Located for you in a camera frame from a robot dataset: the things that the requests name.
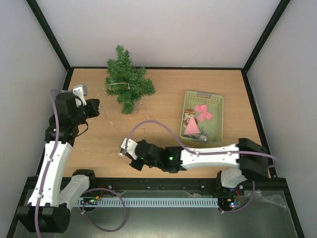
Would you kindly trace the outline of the small green christmas tree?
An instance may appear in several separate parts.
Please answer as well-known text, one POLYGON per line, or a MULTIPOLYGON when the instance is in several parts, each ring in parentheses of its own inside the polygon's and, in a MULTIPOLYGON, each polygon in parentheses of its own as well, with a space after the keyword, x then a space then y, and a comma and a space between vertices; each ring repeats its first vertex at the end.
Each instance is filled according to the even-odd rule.
POLYGON ((144 67, 132 64, 131 54, 123 45, 115 48, 116 58, 108 59, 105 91, 109 96, 115 96, 121 105, 122 114, 132 114, 135 104, 145 96, 156 92, 153 81, 146 77, 144 67))

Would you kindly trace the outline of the clear string light garland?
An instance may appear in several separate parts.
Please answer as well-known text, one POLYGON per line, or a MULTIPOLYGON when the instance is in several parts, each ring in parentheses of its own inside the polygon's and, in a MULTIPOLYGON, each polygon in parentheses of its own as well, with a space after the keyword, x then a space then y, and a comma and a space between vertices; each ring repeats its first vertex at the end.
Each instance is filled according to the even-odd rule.
POLYGON ((134 106, 133 114, 122 114, 122 106, 116 96, 108 96, 104 82, 91 85, 90 92, 100 100, 100 115, 89 121, 88 138, 92 143, 91 150, 95 157, 114 156, 119 150, 123 138, 139 122, 156 119, 155 96, 146 96, 134 106))

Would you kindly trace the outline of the green perforated plastic basket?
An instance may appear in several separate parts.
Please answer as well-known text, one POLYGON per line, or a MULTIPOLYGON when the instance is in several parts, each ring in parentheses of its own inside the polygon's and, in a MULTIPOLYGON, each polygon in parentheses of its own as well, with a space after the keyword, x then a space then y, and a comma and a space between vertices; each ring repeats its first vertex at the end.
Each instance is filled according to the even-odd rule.
POLYGON ((221 95, 186 91, 180 138, 210 145, 223 140, 223 104, 221 95))

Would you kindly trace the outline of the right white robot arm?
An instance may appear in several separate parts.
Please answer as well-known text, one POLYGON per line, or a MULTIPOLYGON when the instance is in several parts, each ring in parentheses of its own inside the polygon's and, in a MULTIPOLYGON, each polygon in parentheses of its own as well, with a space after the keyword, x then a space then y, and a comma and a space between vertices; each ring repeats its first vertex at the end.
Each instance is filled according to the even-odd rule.
POLYGON ((125 138, 120 148, 121 153, 131 159, 130 166, 138 171, 144 165, 171 174, 200 167, 224 167, 216 182, 216 189, 221 194, 238 188, 244 181, 269 177, 268 159, 271 156, 262 146, 247 138, 240 138, 237 144, 214 148, 161 148, 145 140, 136 142, 125 138))

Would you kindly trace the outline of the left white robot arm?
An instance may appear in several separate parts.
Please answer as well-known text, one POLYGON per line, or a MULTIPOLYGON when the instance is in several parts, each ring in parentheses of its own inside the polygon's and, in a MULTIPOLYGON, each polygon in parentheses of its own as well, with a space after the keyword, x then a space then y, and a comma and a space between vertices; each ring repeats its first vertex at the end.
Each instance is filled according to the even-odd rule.
POLYGON ((42 233, 63 233, 70 222, 72 208, 84 191, 95 185, 92 170, 76 170, 65 188, 61 188, 64 169, 79 126, 99 116, 98 99, 85 99, 77 89, 51 91, 53 115, 45 131, 45 153, 35 188, 26 205, 16 211, 23 226, 38 236, 42 233))

